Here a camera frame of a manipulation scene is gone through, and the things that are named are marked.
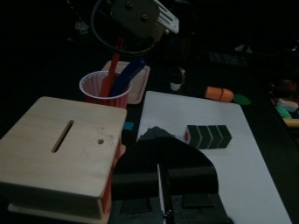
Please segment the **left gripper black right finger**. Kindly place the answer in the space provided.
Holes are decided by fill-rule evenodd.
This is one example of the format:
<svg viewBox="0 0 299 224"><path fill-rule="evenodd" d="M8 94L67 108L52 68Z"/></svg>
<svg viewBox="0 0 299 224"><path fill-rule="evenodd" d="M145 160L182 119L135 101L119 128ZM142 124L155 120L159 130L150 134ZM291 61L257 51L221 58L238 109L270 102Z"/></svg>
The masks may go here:
<svg viewBox="0 0 299 224"><path fill-rule="evenodd" d="M213 162L166 130L158 131L158 143L165 224L233 224L221 201Z"/></svg>

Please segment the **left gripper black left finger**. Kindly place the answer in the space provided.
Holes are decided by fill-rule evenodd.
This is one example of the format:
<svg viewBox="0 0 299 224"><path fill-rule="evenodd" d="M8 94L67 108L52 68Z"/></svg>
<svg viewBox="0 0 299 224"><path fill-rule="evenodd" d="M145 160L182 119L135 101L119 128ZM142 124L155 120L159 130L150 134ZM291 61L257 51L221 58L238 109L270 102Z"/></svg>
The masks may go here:
<svg viewBox="0 0 299 224"><path fill-rule="evenodd" d="M113 175L113 209L109 224L165 224L159 201L154 126L117 162Z"/></svg>

